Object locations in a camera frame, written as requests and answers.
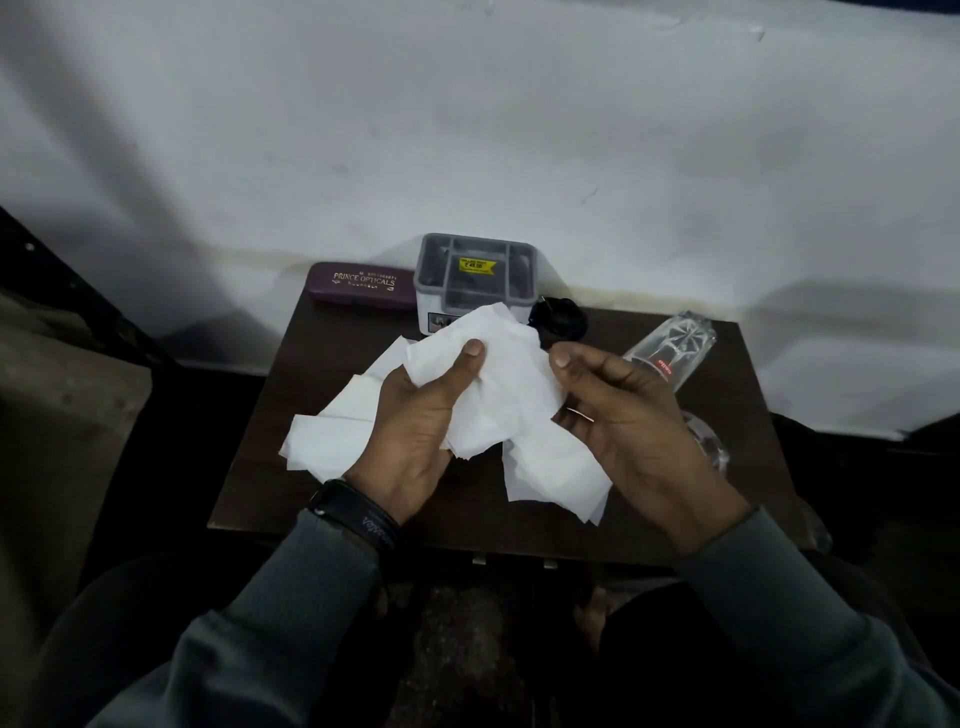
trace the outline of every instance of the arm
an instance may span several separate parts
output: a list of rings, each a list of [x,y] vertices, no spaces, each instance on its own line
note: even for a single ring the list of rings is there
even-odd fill
[[[851,609],[765,512],[678,571],[802,724],[960,722],[957,691],[911,666],[890,628]]]
[[[479,373],[471,339],[446,374],[418,388],[384,380],[370,441],[346,473],[403,524],[450,461],[441,443],[456,400]],[[173,659],[117,695],[93,728],[305,726],[344,635],[379,578],[371,548],[303,511],[263,568],[222,613],[195,619]]]
[[[660,377],[579,344],[556,345],[550,365],[589,417],[559,422],[688,554],[679,571],[799,722],[960,725],[957,691],[910,666],[885,624],[851,609],[713,470]]]

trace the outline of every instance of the black wristband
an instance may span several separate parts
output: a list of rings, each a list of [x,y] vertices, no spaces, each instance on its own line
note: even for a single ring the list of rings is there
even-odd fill
[[[345,480],[327,480],[307,508],[320,518],[336,521],[380,554],[393,551],[400,539],[400,524]]]

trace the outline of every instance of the wooden table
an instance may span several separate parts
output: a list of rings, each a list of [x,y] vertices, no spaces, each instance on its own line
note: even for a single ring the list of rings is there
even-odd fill
[[[588,318],[585,343],[625,352],[665,317],[588,309]],[[740,327],[715,326],[718,341],[680,391],[680,405],[712,426],[730,451],[730,482],[805,546],[799,501]],[[400,334],[421,338],[415,312],[315,303],[301,295],[211,527],[274,535],[290,530],[317,487],[309,473],[288,472],[277,454],[293,416],[320,412]],[[500,455],[496,447],[454,460],[436,495],[404,527],[407,537],[423,546],[619,564],[664,565],[674,557],[662,533],[615,489],[599,527],[552,503],[509,503]]]

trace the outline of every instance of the maroon eyeglass case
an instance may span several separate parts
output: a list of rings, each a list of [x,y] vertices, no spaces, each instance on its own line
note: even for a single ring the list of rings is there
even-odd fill
[[[413,271],[365,263],[314,263],[306,291],[316,301],[416,308]]]

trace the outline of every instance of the stack of tissue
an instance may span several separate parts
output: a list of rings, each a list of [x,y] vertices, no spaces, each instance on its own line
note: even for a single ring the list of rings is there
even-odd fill
[[[483,306],[419,342],[400,337],[317,416],[294,417],[280,454],[288,470],[339,477],[370,439],[380,385],[402,365],[417,386],[445,373],[469,339],[487,350],[480,375],[453,407],[444,447],[470,458],[504,443],[509,500],[558,503],[599,523],[611,482],[580,440],[552,421],[564,392],[537,332],[503,303]]]

